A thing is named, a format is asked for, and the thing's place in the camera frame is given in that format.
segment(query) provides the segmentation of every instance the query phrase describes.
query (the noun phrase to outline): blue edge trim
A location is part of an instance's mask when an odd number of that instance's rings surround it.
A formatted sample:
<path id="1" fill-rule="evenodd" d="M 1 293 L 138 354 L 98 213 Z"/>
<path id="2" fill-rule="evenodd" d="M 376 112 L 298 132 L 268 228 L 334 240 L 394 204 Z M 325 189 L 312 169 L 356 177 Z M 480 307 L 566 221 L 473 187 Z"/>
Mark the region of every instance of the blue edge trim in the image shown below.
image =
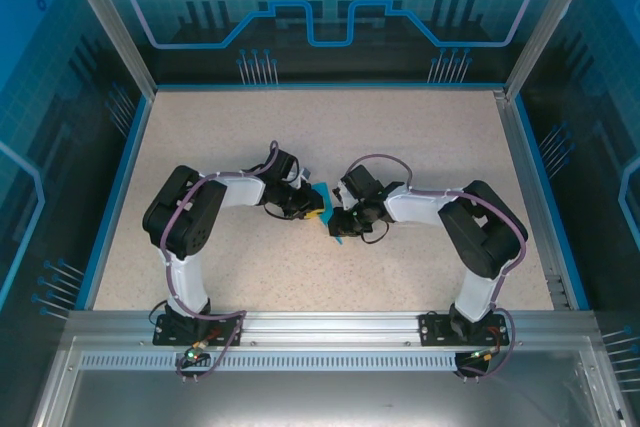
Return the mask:
<path id="1" fill-rule="evenodd" d="M 567 238 L 567 233 L 564 230 L 564 225 L 562 224 L 562 220 L 560 219 L 560 211 L 558 210 L 556 199 L 553 196 L 553 191 L 551 190 L 551 183 L 549 182 L 549 177 L 547 177 L 547 172 L 544 170 L 542 157 L 540 156 L 540 151 L 538 150 L 538 143 L 533 136 L 533 129 L 531 128 L 531 123 L 529 122 L 529 116 L 527 115 L 527 111 L 524 108 L 524 102 L 522 102 L 520 94 L 518 94 L 515 99 L 515 105 L 518 109 L 518 114 L 522 121 L 524 134 L 527 137 L 527 143 L 529 144 L 529 148 L 531 149 L 533 162 L 538 173 L 538 178 L 540 179 L 540 184 L 542 185 L 542 192 L 544 193 L 544 198 L 547 201 L 547 205 L 549 206 L 551 221 L 553 222 L 556 236 L 558 237 L 558 242 L 560 244 L 560 250 L 562 251 L 562 256 L 564 257 L 564 262 L 567 266 L 567 274 L 569 275 L 569 283 L 571 284 L 567 287 L 573 290 L 578 308 L 580 310 L 589 310 L 589 301 L 587 301 L 587 296 L 584 292 L 582 281 L 580 280 L 580 273 L 578 272 L 576 261 L 573 257 L 573 253 L 571 252 L 571 247 L 569 246 L 569 239 Z"/>
<path id="2" fill-rule="evenodd" d="M 273 88 L 287 88 L 287 89 L 305 89 L 305 88 L 364 88 L 364 87 L 379 87 L 379 88 L 438 88 L 438 87 L 456 87 L 458 89 L 502 89 L 504 84 L 500 83 L 476 83 L 476 84 L 427 84 L 424 82 L 420 83 L 389 83 L 389 84 L 381 84 L 381 83 L 354 83 L 354 84 L 280 84 L 277 86 L 262 86 L 262 89 L 265 87 L 273 89 Z M 238 85 L 214 85 L 214 84 L 204 84 L 204 85 L 189 85 L 189 84 L 165 84 L 160 85 L 159 90 L 165 91 L 177 91 L 177 90 L 256 90 L 259 89 L 260 86 L 238 86 Z M 584 287 L 582 286 L 582 281 L 580 280 L 580 274 L 578 273 L 578 268 L 575 263 L 575 259 L 573 257 L 573 253 L 571 252 L 571 247 L 569 246 L 569 240 L 567 238 L 567 234 L 564 230 L 564 226 L 562 224 L 562 220 L 560 219 L 560 212 L 558 211 L 558 206 L 556 204 L 555 198 L 553 196 L 553 192 L 551 190 L 551 184 L 549 183 L 549 178 L 544 170 L 544 166 L 542 164 L 542 158 L 540 156 L 540 152 L 537 147 L 537 143 L 535 137 L 533 136 L 533 129 L 531 128 L 531 123 L 529 122 L 529 117 L 527 116 L 526 110 L 524 108 L 524 103 L 522 102 L 522 98 L 520 95 L 515 99 L 515 105 L 518 110 L 518 114 L 520 119 L 522 120 L 522 126 L 524 128 L 524 133 L 527 138 L 527 143 L 529 144 L 529 148 L 531 149 L 534 165 L 540 178 L 540 183 L 542 185 L 542 191 L 549 206 L 549 211 L 551 213 L 551 220 L 553 222 L 556 235 L 558 237 L 558 242 L 560 243 L 560 249 L 562 251 L 562 255 L 565 260 L 565 264 L 567 266 L 567 273 L 569 275 L 569 282 L 571 283 L 570 288 L 573 290 L 576 302 L 578 304 L 578 308 L 580 310 L 588 310 L 589 302 L 587 301 L 587 296 L 584 292 Z M 90 299 L 92 294 L 92 290 L 94 286 L 96 286 L 96 282 L 102 278 L 102 273 L 104 270 L 104 264 L 106 261 L 106 256 L 113 240 L 113 236 L 115 233 L 115 228 L 117 225 L 118 218 L 120 216 L 120 211 L 122 209 L 122 205 L 124 203 L 125 194 L 129 187 L 129 182 L 131 180 L 131 175 L 133 173 L 133 167 L 135 165 L 135 161 L 138 157 L 138 152 L 140 151 L 140 145 L 142 143 L 142 137 L 144 134 L 144 130 L 149 119 L 149 114 L 151 111 L 149 102 L 146 99 L 142 98 L 140 100 L 140 104 L 138 106 L 136 116 L 133 121 L 133 125 L 131 127 L 131 133 L 133 135 L 129 136 L 127 143 L 125 145 L 124 151 L 122 153 L 122 158 L 120 160 L 120 165 L 118 167 L 118 171 L 116 173 L 116 177 L 113 181 L 113 187 L 111 189 L 111 194 L 109 195 L 109 200 L 107 201 L 107 206 L 105 208 L 105 213 L 102 218 L 102 222 L 100 223 L 100 228 L 98 230 L 98 235 L 96 237 L 96 241 L 93 246 L 93 250 L 91 251 L 91 257 L 89 258 L 89 263 L 87 265 L 87 271 L 84 276 L 84 281 L 82 282 L 82 286 L 80 288 L 80 292 L 78 294 L 78 299 L 76 301 L 75 308 L 79 310 L 85 310 L 87 308 L 91 308 L 88 303 L 93 301 Z"/>
<path id="3" fill-rule="evenodd" d="M 93 298 L 95 294 L 94 289 L 98 287 L 98 283 L 102 279 L 106 258 L 109 253 L 109 248 L 111 247 L 111 242 L 113 241 L 116 226 L 118 225 L 118 219 L 120 218 L 122 205 L 124 204 L 127 189 L 129 188 L 133 167 L 138 158 L 138 152 L 140 151 L 142 137 L 147 126 L 147 121 L 149 120 L 150 112 L 151 103 L 143 96 L 138 103 L 136 115 L 131 124 L 130 134 L 124 146 L 122 157 L 120 158 L 120 165 L 118 165 L 118 170 L 111 187 L 111 193 L 109 194 L 104 215 L 100 222 L 100 228 L 98 229 L 98 234 L 96 235 L 96 240 L 91 250 L 87 270 L 76 299 L 76 310 L 93 308 L 93 302 L 95 300 Z"/>

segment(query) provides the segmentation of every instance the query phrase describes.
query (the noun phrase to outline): enclosure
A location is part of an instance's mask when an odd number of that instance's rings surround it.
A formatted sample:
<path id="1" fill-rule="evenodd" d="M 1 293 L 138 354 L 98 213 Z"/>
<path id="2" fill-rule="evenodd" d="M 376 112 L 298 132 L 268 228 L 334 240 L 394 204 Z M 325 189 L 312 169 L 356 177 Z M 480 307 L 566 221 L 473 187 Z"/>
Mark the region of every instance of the enclosure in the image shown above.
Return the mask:
<path id="1" fill-rule="evenodd" d="M 640 0 L 0 8 L 3 425 L 636 425 Z M 245 206 L 201 255 L 213 311 L 248 311 L 239 345 L 183 385 L 145 211 L 176 166 L 248 169 L 273 139 L 328 193 L 373 152 L 420 188 L 492 186 L 529 233 L 499 375 L 423 345 L 465 278 L 444 229 L 338 242 Z"/>

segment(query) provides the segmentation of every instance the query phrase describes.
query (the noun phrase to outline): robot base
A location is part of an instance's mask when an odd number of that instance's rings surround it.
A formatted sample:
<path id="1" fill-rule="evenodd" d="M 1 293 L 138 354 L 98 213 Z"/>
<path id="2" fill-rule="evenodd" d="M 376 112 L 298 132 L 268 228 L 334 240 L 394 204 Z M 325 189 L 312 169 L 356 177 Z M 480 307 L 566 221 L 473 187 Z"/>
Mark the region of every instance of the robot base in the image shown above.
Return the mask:
<path id="1" fill-rule="evenodd" d="M 209 304 L 202 312 L 209 313 Z M 158 316 L 153 334 L 153 345 L 190 346 L 203 339 L 208 339 L 210 347 L 224 346 L 233 332 L 238 319 L 230 320 L 199 320 L 184 317 L 171 307 L 165 307 L 165 313 Z M 231 343 L 240 345 L 241 332 Z"/>
<path id="2" fill-rule="evenodd" d="M 420 329 L 420 343 L 423 347 L 493 347 L 496 345 L 495 336 L 488 330 L 496 327 L 500 332 L 500 345 L 509 345 L 509 334 L 505 318 L 502 315 L 489 313 L 480 322 L 467 340 L 463 340 L 451 328 L 450 314 L 430 312 L 418 316 Z"/>

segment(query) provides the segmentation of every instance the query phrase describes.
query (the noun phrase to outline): transparent wall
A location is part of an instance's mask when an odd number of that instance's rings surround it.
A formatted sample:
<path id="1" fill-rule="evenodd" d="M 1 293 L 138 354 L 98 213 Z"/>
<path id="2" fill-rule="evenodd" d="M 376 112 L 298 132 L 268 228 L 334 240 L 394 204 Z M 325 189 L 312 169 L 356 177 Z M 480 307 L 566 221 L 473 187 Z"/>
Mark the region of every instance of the transparent wall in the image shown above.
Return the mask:
<path id="1" fill-rule="evenodd" d="M 85 0 L 0 17 L 0 423 L 27 425 L 140 92 Z"/>
<path id="2" fill-rule="evenodd" d="M 640 0 L 574 0 L 522 97 L 591 308 L 605 334 L 637 335 Z M 630 337 L 610 339 L 625 381 L 640 372 Z"/>
<path id="3" fill-rule="evenodd" d="M 114 0 L 157 82 L 504 82 L 548 0 Z"/>

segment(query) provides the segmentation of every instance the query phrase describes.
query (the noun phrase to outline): beige work surface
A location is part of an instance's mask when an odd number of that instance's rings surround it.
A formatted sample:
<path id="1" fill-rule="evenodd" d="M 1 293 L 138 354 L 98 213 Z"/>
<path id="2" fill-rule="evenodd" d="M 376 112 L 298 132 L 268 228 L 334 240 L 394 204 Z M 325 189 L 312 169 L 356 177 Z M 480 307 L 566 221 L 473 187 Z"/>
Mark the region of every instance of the beige work surface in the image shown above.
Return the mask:
<path id="1" fill-rule="evenodd" d="M 416 187 L 484 180 L 531 232 L 492 92 L 160 92 L 95 309 L 147 310 L 166 298 L 164 267 L 141 223 L 177 165 L 204 173 L 250 168 L 265 159 L 272 139 L 300 159 L 312 182 L 330 188 L 353 160 L 371 152 L 405 160 Z M 383 183 L 406 178 L 389 161 L 366 165 Z M 393 224 L 378 244 L 347 238 L 341 246 L 320 220 L 279 221 L 262 207 L 223 209 L 203 254 L 204 283 L 216 310 L 448 309 L 465 274 L 442 227 Z M 533 236 L 499 303 L 552 308 Z"/>

